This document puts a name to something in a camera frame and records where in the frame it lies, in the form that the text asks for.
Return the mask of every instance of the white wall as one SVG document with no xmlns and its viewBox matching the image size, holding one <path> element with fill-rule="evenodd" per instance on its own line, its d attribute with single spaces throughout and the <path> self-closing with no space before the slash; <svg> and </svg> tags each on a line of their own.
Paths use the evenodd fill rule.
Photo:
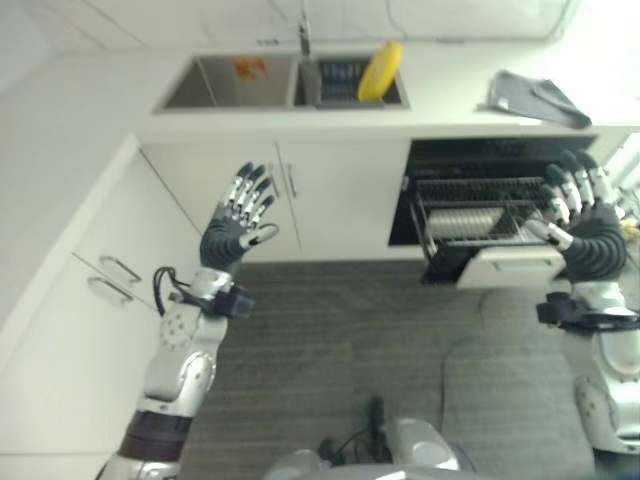
<svg viewBox="0 0 640 480">
<path fill-rule="evenodd" d="M 0 0 L 0 91 L 51 54 L 51 48 L 16 0 Z"/>
<path fill-rule="evenodd" d="M 305 0 L 21 0 L 55 50 L 297 43 Z M 570 0 L 306 0 L 313 42 L 544 37 Z"/>
</svg>

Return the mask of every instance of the robot finger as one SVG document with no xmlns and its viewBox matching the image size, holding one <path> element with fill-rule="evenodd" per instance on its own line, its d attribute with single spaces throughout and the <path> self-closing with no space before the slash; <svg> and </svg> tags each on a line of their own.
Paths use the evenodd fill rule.
<svg viewBox="0 0 640 480">
<path fill-rule="evenodd" d="M 569 207 L 567 207 L 564 200 L 556 194 L 553 188 L 546 184 L 540 187 L 540 193 L 549 205 L 554 222 L 561 226 L 567 225 L 569 223 L 570 213 Z"/>
<path fill-rule="evenodd" d="M 265 178 L 256 186 L 253 192 L 251 192 L 251 195 L 249 196 L 249 201 L 247 202 L 247 204 L 244 206 L 244 209 L 242 210 L 242 216 L 240 219 L 240 223 L 242 225 L 246 226 L 249 223 L 249 217 L 251 216 L 251 212 L 256 206 L 257 201 L 260 199 L 260 196 L 264 193 L 264 191 L 267 188 L 269 188 L 269 185 L 271 185 L 271 179 Z"/>
<path fill-rule="evenodd" d="M 273 195 L 269 195 L 264 199 L 264 202 L 260 204 L 260 206 L 256 209 L 256 212 L 253 214 L 253 217 L 251 217 L 251 221 L 249 222 L 250 229 L 256 228 L 256 226 L 260 223 L 260 220 L 262 220 L 264 213 L 273 204 L 273 202 L 275 202 L 275 200 L 276 199 Z"/>
<path fill-rule="evenodd" d="M 571 175 L 564 172 L 557 165 L 551 164 L 545 170 L 547 181 L 552 187 L 557 187 L 566 200 L 570 217 L 580 213 L 582 210 L 582 199 L 578 192 L 578 187 L 573 183 Z"/>
<path fill-rule="evenodd" d="M 242 185 L 240 186 L 240 192 L 238 193 L 238 199 L 235 202 L 234 213 L 237 217 L 240 216 L 240 212 L 244 206 L 244 202 L 247 199 L 247 196 L 253 189 L 253 186 L 256 184 L 258 179 L 264 175 L 265 172 L 264 165 L 260 165 L 253 172 L 251 172 L 244 180 Z"/>
<path fill-rule="evenodd" d="M 277 225 L 273 223 L 268 223 L 267 225 L 261 226 L 257 230 L 252 230 L 248 233 L 242 235 L 238 241 L 240 242 L 240 246 L 245 250 L 249 250 L 256 245 L 266 242 L 267 240 L 272 239 L 276 236 L 276 234 L 280 231 Z"/>
<path fill-rule="evenodd" d="M 603 203 L 615 203 L 616 193 L 611 187 L 604 169 L 585 151 L 577 152 L 576 158 L 589 174 L 595 200 Z"/>
<path fill-rule="evenodd" d="M 568 150 L 562 152 L 562 160 L 569 171 L 573 173 L 573 178 L 576 181 L 583 207 L 591 208 L 595 199 L 593 197 L 591 181 L 589 180 L 589 175 L 587 174 L 584 166 L 578 162 L 576 156 Z"/>
<path fill-rule="evenodd" d="M 540 240 L 544 240 L 563 252 L 573 243 L 573 236 L 553 223 L 545 222 L 539 218 L 530 218 L 524 222 L 524 226 Z"/>
<path fill-rule="evenodd" d="M 238 170 L 238 173 L 236 173 L 236 176 L 231 181 L 231 185 L 229 185 L 229 188 L 225 192 L 224 196 L 222 197 L 222 201 L 220 203 L 222 203 L 223 205 L 229 208 L 233 208 L 233 204 L 236 200 L 236 197 L 238 196 L 240 187 L 244 183 L 244 180 L 247 177 L 247 175 L 249 175 L 252 170 L 253 170 L 253 163 L 251 162 L 245 163 L 242 166 L 242 168 Z"/>
</svg>

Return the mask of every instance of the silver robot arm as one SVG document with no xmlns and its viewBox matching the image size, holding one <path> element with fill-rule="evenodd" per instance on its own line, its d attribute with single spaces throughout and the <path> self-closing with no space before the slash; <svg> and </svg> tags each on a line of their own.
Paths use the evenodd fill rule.
<svg viewBox="0 0 640 480">
<path fill-rule="evenodd" d="M 97 479 L 177 479 L 189 427 L 215 377 L 228 321 L 247 317 L 253 305 L 234 285 L 233 275 L 247 250 L 278 233 L 276 225 L 259 226 L 274 202 L 269 196 L 258 205 L 271 183 L 259 181 L 264 172 L 262 166 L 247 164 L 236 174 L 203 235 L 202 268 L 189 286 L 175 279 L 173 269 L 158 270 L 169 273 L 178 291 L 172 296 L 176 302 L 165 313 L 157 299 L 163 315 L 158 351 L 120 448 Z"/>
<path fill-rule="evenodd" d="M 618 284 L 627 251 L 615 193 L 586 153 L 566 152 L 565 160 L 570 172 L 547 170 L 555 189 L 545 187 L 545 195 L 564 197 L 549 198 L 553 221 L 534 218 L 526 226 L 562 253 L 572 291 L 548 295 L 538 317 L 565 331 L 576 404 L 593 448 L 640 455 L 640 321 Z"/>
</svg>

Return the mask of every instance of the cabinet handle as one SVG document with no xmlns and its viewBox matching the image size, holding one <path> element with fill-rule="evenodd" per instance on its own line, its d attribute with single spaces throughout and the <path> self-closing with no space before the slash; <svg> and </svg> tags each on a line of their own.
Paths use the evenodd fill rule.
<svg viewBox="0 0 640 480">
<path fill-rule="evenodd" d="M 273 185 L 273 193 L 276 194 L 276 198 L 280 198 L 280 190 L 278 190 L 278 185 L 276 185 L 276 179 L 273 178 L 273 164 L 269 164 L 269 179 L 271 180 L 271 185 Z"/>
<path fill-rule="evenodd" d="M 99 283 L 101 285 L 106 285 L 111 290 L 115 290 L 116 292 L 118 292 L 118 294 L 120 294 L 120 303 L 123 305 L 125 303 L 133 301 L 132 295 L 129 295 L 129 293 L 121 289 L 119 286 L 115 285 L 114 283 L 111 283 L 109 280 L 106 280 L 102 277 L 89 277 L 87 278 L 87 283 L 89 285 L 95 285 L 96 283 Z"/>
<path fill-rule="evenodd" d="M 287 164 L 287 176 L 289 177 L 289 186 L 291 187 L 291 195 L 293 198 L 298 198 L 298 190 L 296 189 L 296 184 L 293 181 L 293 164 Z"/>
<path fill-rule="evenodd" d="M 142 277 L 138 275 L 136 272 L 134 272 L 133 270 L 131 270 L 128 266 L 126 266 L 124 262 L 119 258 L 111 255 L 102 255 L 100 257 L 100 263 L 104 265 L 107 262 L 115 263 L 118 267 L 120 267 L 122 270 L 127 272 L 127 274 L 131 277 L 131 279 L 129 280 L 130 283 L 136 283 L 136 282 L 142 281 Z"/>
</svg>

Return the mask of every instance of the stainless steel sink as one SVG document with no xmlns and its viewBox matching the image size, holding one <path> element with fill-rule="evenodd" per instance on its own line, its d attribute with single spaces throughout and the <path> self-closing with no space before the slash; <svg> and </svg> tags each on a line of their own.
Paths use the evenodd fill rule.
<svg viewBox="0 0 640 480">
<path fill-rule="evenodd" d="M 370 60 L 370 57 L 302 59 L 296 76 L 294 106 L 319 109 L 408 108 L 398 74 L 382 99 L 358 101 L 358 85 Z"/>
<path fill-rule="evenodd" d="M 399 75 L 379 102 L 356 99 L 370 57 L 200 56 L 180 76 L 160 112 L 408 108 Z"/>
<path fill-rule="evenodd" d="M 296 72 L 293 55 L 196 57 L 162 109 L 287 107 Z"/>
</svg>

